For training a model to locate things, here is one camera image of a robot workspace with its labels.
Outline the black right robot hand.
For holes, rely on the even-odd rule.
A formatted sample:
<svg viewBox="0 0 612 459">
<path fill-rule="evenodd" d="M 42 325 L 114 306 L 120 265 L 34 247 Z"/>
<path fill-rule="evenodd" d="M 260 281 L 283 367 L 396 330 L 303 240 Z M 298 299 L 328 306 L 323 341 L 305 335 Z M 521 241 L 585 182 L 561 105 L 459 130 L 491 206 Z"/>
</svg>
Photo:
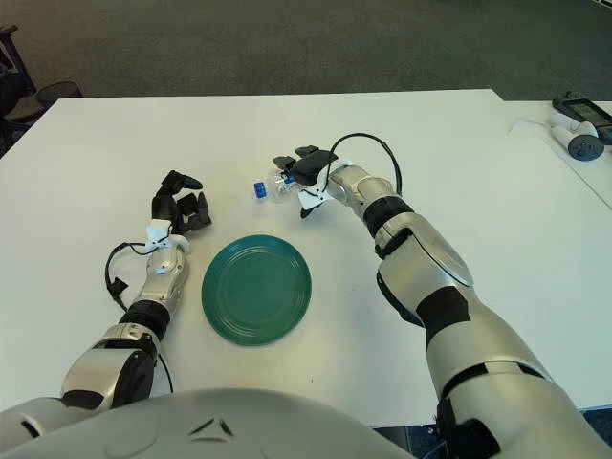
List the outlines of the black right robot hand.
<svg viewBox="0 0 612 459">
<path fill-rule="evenodd" d="M 336 154 L 314 145 L 300 146 L 295 149 L 295 154 L 296 158 L 274 157 L 273 164 L 303 186 L 313 186 L 317 182 L 319 172 L 338 158 Z"/>
</svg>

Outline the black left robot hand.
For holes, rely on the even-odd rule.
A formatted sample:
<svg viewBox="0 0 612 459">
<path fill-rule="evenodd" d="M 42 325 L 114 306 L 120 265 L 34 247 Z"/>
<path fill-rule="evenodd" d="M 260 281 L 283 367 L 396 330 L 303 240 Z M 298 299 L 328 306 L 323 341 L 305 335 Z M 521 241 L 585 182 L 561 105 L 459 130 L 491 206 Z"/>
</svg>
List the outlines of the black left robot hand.
<svg viewBox="0 0 612 459">
<path fill-rule="evenodd" d="M 171 170 L 152 199 L 152 218 L 170 223 L 171 233 L 184 235 L 211 224 L 208 202 L 198 180 Z"/>
</svg>

